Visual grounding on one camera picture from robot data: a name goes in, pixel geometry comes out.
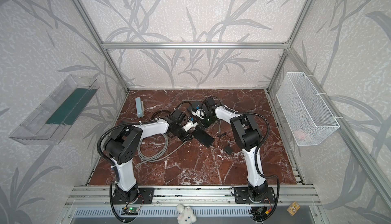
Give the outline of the green lit controller board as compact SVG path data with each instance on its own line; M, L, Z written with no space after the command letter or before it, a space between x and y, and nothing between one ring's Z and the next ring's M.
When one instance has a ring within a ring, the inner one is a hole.
M136 216L140 211L140 207L124 207L121 210L122 216Z

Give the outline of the pink object in basket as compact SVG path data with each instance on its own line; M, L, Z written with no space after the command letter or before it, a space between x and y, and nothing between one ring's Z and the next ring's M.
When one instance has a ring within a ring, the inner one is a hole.
M305 131L303 131L302 129L298 129L298 130L294 130L293 132L296 140L300 140L300 141L306 141L307 140L307 137L309 136Z

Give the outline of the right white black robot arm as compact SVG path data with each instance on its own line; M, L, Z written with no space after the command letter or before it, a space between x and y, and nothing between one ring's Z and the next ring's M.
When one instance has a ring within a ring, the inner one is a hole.
M200 122L218 119L231 125L235 142L245 157L248 195L254 202L259 202L269 190L269 177L263 173L260 148L269 136L270 124L262 115L235 111L222 102L215 103L215 99L211 96L201 103L192 102L188 109Z

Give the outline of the clear acrylic wall shelf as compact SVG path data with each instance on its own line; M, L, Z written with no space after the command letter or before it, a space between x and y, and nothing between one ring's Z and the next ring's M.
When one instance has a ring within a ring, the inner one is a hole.
M69 75L9 137L23 145L58 145L98 89L96 78Z

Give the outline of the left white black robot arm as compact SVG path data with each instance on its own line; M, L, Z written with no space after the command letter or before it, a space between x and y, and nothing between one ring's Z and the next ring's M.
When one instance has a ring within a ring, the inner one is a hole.
M99 138L97 152L114 168L116 186L121 193L130 194L137 190L132 161L144 138L172 133L184 142L191 140L191 129L198 125L197 121L190 118L183 126L179 113L178 110L173 115L151 121L120 124L104 132Z

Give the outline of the black network switch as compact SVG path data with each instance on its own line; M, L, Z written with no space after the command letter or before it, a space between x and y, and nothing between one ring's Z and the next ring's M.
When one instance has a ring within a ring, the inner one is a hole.
M192 136L207 148L214 143L214 138L204 130L196 129L192 132Z

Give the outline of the black power adapter with cable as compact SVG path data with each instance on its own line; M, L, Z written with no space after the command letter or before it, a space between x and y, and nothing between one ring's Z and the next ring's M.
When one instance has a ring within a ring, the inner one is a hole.
M231 142L231 137L227 134L227 132L221 133L217 136L219 139L222 139L223 137L227 137L227 143L224 147L224 151L228 154L231 155L233 153L233 149L230 147L230 142Z

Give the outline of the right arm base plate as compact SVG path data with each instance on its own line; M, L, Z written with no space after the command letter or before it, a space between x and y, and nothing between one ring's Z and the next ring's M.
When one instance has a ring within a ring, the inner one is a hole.
M276 201L276 194L272 187L269 187L259 200L251 200L248 187L232 187L231 189L236 204L274 204Z

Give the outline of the light blue rectangular block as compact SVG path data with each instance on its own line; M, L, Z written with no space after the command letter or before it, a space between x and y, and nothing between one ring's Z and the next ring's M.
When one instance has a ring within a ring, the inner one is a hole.
M136 97L135 98L135 105L136 105L137 117L138 118L144 117L145 116L144 103L143 103L143 101L141 100L140 97Z

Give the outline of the white plush toy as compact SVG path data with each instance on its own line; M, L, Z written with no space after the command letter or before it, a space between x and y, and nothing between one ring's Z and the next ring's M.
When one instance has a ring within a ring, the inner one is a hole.
M178 224L193 224L197 221L197 217L190 206L178 204L176 209L179 213L177 217Z

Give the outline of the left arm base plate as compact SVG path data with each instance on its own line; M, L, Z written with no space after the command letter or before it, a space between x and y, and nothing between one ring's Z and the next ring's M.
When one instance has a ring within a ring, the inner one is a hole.
M150 205L154 196L154 188L132 188L129 191L124 191L116 187L112 195L112 203L114 205L125 204L147 204Z

